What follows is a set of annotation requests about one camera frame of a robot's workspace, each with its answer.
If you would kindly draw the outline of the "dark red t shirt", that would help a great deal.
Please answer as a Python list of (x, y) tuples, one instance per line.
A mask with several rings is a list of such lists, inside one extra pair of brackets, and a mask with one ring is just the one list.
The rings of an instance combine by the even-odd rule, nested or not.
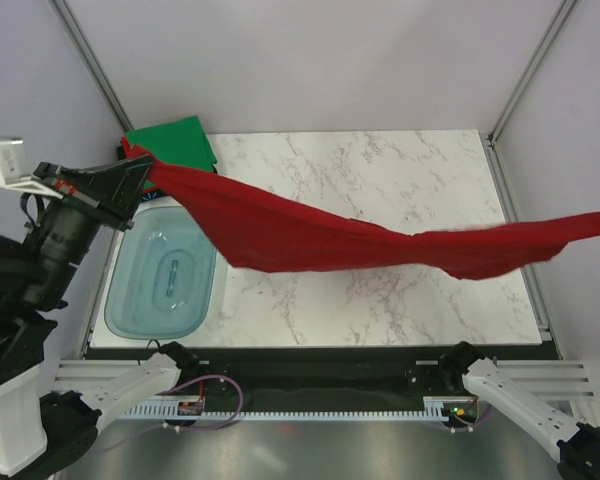
[(265, 273), (416, 264), (483, 280), (549, 261), (572, 242), (600, 236), (600, 212), (404, 234), (202, 170), (157, 162), (149, 179), (189, 212), (232, 267)]

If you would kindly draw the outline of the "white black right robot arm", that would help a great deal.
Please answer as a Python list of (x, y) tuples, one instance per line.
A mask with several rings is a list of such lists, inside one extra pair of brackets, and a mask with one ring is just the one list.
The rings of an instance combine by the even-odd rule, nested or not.
[[(513, 269), (552, 258), (570, 242), (600, 235), (600, 212), (541, 222), (519, 222), (465, 231), (463, 240), (496, 250)], [(568, 416), (507, 377), (493, 360), (462, 341), (438, 361), (447, 392), (466, 390), (505, 415), (557, 463), (563, 479), (600, 479), (600, 427)]]

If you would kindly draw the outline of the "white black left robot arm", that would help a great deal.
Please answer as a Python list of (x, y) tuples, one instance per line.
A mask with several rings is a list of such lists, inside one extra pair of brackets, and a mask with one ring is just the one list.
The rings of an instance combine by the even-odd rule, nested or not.
[(46, 479), (80, 459), (127, 410), (198, 385), (196, 357), (171, 342), (89, 390), (38, 392), (44, 344), (56, 327), (48, 313), (65, 307), (98, 231), (131, 228), (153, 163), (148, 155), (89, 169), (42, 163), (18, 184), (27, 234), (19, 242), (0, 235), (1, 479)]

